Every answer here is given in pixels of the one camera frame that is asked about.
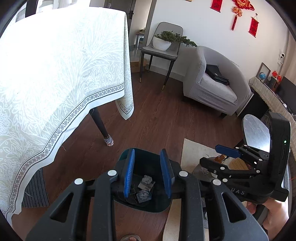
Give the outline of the person's right hand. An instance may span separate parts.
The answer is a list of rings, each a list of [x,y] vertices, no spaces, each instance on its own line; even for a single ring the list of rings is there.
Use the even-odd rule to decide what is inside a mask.
[[[281,202],[269,198],[263,205],[268,209],[268,214],[262,225],[267,230],[269,240],[273,240],[289,219],[288,200]]]

